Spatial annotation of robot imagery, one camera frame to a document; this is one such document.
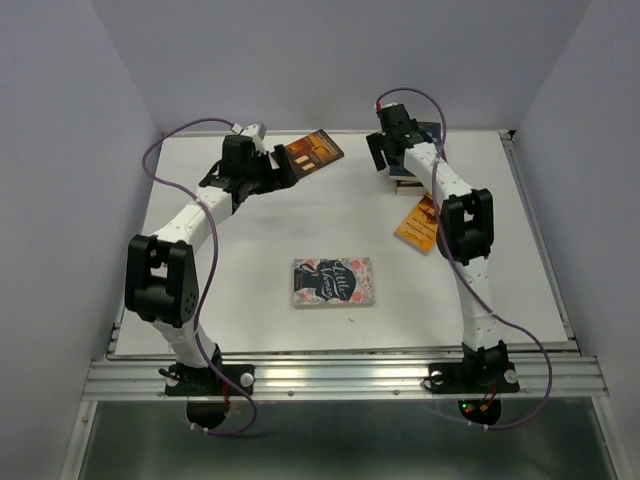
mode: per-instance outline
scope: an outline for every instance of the book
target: book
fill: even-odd
[[[431,195],[425,195],[396,228],[394,235],[426,255],[436,243],[438,223]]]
[[[437,122],[418,122],[420,130],[425,132],[433,139],[433,143],[436,146],[436,150],[440,149],[442,143],[442,134],[440,124]],[[417,182],[418,179],[409,170],[402,165],[390,165],[389,166],[389,178],[391,180],[403,180]]]
[[[324,130],[313,132],[284,148],[289,153],[289,163],[298,179],[344,157],[344,152]]]
[[[371,260],[307,258],[293,262],[296,308],[373,304]]]
[[[427,189],[420,182],[406,182],[403,180],[396,180],[396,195],[402,196],[421,196],[426,195]]]

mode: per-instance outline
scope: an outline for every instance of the gray wall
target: gray wall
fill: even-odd
[[[640,3],[593,0],[516,135],[581,346],[640,474]]]
[[[222,115],[270,129],[374,127],[375,97],[403,84],[435,95],[454,127],[514,127],[588,4],[93,2],[162,128]]]
[[[0,477],[57,478],[156,128],[88,0],[0,14]]]

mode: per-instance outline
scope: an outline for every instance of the white table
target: white table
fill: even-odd
[[[302,135],[269,135],[285,145]],[[437,248],[423,256],[393,236],[419,197],[398,197],[375,171],[363,134],[332,134],[345,157],[294,188],[249,198],[219,226],[220,261],[202,323],[223,352],[309,352],[459,347],[462,316],[453,274]],[[164,143],[157,173],[196,188],[219,159],[223,138],[181,137]],[[456,132],[447,157],[467,182],[494,196],[490,264],[494,306],[543,342],[567,340],[524,207],[497,132]],[[187,198],[154,185],[144,234],[170,220]],[[207,241],[196,256],[204,285]],[[298,310],[292,306],[295,258],[371,258],[372,307]],[[529,343],[503,328],[508,343]],[[116,355],[170,353],[150,325],[125,311]]]

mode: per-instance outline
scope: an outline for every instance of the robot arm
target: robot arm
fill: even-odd
[[[167,377],[167,395],[206,395],[219,380],[209,369],[195,340],[199,300],[194,255],[211,235],[205,205],[216,224],[229,218],[254,194],[289,188],[297,182],[282,145],[274,148],[274,166],[264,148],[264,127],[252,125],[242,135],[227,135],[222,159],[200,181],[197,201],[189,202],[169,223],[150,236],[129,243],[125,306],[151,323],[170,344],[177,363]],[[220,367],[220,350],[198,325],[207,356]]]
[[[439,161],[433,140],[420,130],[415,119],[409,118],[404,105],[387,105],[378,110],[378,117],[382,130],[367,137],[376,168],[403,165],[431,192],[434,166]],[[444,238],[453,260],[465,281],[491,305],[488,276],[488,257],[493,243],[491,193],[472,188],[444,162],[438,166],[436,189]],[[438,247],[444,255],[440,235]],[[495,385],[499,393],[519,391],[514,366],[509,362],[496,320],[478,304],[457,276],[456,283],[463,318],[464,358],[461,364],[430,365],[431,390],[434,393],[485,393]]]

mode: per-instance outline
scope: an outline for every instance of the stack of books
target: stack of books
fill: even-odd
[[[442,140],[441,128],[439,123],[434,122],[418,122],[420,129],[427,133],[436,144],[436,148],[440,148]],[[411,172],[402,165],[391,165],[389,167],[389,179],[396,187],[396,195],[415,195],[422,196],[427,193],[427,189],[420,183]]]

